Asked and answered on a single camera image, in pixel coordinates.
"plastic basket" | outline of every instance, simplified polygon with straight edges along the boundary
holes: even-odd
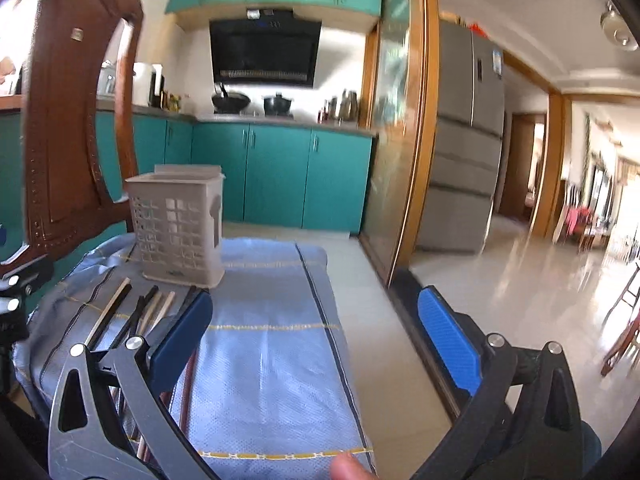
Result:
[[[167,164],[127,179],[146,278],[206,288],[220,282],[224,177],[219,166]]]

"black pot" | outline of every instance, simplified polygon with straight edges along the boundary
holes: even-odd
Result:
[[[248,107],[251,99],[239,92],[227,92],[224,85],[220,85],[219,94],[213,94],[211,101],[220,114],[239,114]]]
[[[276,94],[264,98],[264,113],[266,115],[279,115],[289,113],[291,99],[285,99],[282,94]]]

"gray refrigerator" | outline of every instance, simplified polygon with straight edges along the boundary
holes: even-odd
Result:
[[[419,248],[482,251],[503,124],[502,50],[468,28],[441,20],[438,123]]]

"tile floor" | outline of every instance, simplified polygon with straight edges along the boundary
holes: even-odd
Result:
[[[346,234],[225,224],[227,238],[324,248],[365,431],[380,478],[407,480],[450,428],[440,399],[360,244]]]
[[[435,285],[454,310],[471,315],[485,332],[513,345],[562,344],[574,377],[582,418],[606,448],[640,395],[640,367],[628,355],[606,377],[602,359],[626,326],[630,308],[604,317],[631,276],[633,265],[601,251],[577,254],[575,246],[528,239],[516,222],[495,216],[478,256],[416,253],[411,270]],[[510,395],[510,403],[517,398]]]

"range hood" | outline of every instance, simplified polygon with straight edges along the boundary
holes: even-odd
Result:
[[[321,25],[276,9],[209,22],[214,81],[312,87]]]

